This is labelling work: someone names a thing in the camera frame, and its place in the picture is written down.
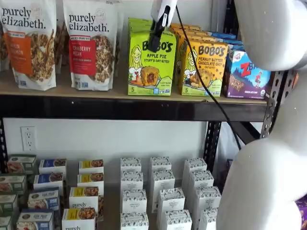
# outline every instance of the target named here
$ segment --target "yellow label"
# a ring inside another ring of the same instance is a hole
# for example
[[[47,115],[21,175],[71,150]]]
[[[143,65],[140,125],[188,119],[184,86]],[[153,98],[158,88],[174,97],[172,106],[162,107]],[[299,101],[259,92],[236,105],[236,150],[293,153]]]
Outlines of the yellow label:
[[[82,168],[83,169],[88,169],[91,167],[91,162],[92,161],[82,161]]]
[[[79,210],[79,208],[70,208],[67,212],[67,220],[78,220]]]
[[[187,42],[184,42],[183,47],[179,82],[182,95],[205,96],[205,90],[200,81],[201,77],[209,91],[219,96],[225,69],[227,44],[199,40],[190,40],[190,44],[192,51]],[[201,76],[196,73],[192,52]]]
[[[82,174],[81,175],[81,183],[91,182],[91,175],[90,174]]]
[[[76,196],[76,197],[85,196],[84,195],[84,188],[74,188],[73,196]]]

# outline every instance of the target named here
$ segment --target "purely elizabeth granola bag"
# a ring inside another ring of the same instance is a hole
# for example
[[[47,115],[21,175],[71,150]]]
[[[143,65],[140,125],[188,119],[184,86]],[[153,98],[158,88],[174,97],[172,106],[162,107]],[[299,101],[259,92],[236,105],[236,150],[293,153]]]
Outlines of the purely elizabeth granola bag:
[[[19,88],[45,91],[56,87],[56,2],[0,0],[0,19]]]
[[[97,0],[64,0],[70,35],[71,86],[78,90],[112,88],[118,11],[116,4]]]

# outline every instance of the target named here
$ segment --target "electrical outlet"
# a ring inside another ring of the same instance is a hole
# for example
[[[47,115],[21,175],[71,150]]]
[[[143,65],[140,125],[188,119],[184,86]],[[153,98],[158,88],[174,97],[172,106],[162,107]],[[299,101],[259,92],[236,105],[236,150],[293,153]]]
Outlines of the electrical outlet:
[[[24,152],[36,151],[35,127],[34,126],[20,127],[20,129],[23,140]]]

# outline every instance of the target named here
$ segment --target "green bobo's box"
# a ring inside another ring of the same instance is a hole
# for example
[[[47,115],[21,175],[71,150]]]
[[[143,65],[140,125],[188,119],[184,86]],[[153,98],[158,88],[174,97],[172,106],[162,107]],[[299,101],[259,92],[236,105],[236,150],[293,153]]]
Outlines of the green bobo's box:
[[[148,50],[149,31],[130,33],[128,95],[170,96],[176,38],[163,32],[156,53]]]

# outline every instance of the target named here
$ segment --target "bobo's oat bites box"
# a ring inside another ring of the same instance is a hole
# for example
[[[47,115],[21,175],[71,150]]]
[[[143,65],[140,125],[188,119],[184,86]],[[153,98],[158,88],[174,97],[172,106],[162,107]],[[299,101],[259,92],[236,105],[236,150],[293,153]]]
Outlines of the bobo's oat bites box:
[[[148,50],[149,31],[131,32],[128,95],[170,96],[176,38],[164,32],[158,51]]]
[[[64,16],[70,35],[71,86],[78,90],[112,89],[118,26],[116,5],[95,0],[65,0]]]
[[[16,230],[54,230],[53,211],[24,209],[17,220]]]
[[[59,188],[49,188],[34,190],[29,193],[29,209],[51,209],[54,211],[54,228],[60,229],[61,225],[61,207],[59,199]]]
[[[1,0],[1,23],[19,88],[46,91],[56,87],[54,0]]]
[[[257,68],[244,51],[229,50],[224,78],[226,97],[263,99],[271,72]]]
[[[182,95],[206,96],[200,77],[210,93],[218,97],[221,93],[222,81],[226,63],[227,44],[217,42],[205,42],[190,40],[192,50],[188,43],[184,43],[184,55],[182,57],[182,70],[179,81],[179,90]],[[200,77],[192,58],[192,52],[198,65]]]

